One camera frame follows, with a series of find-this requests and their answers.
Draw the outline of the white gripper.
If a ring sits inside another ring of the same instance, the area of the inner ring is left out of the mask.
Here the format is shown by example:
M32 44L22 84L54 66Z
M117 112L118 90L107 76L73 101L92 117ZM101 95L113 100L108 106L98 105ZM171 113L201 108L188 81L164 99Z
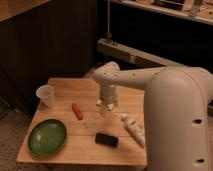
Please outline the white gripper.
M113 111L116 107L117 92L115 85L101 85L99 91L99 112L101 115L106 114L106 107L109 111Z

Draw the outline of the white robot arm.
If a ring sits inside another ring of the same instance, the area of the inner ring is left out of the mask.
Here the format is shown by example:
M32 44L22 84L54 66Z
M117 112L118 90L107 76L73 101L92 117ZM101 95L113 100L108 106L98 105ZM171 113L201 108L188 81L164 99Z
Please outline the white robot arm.
M144 92L147 171L211 171L207 108L213 74L200 67L121 70L114 62L96 69L99 99L113 101L114 86Z

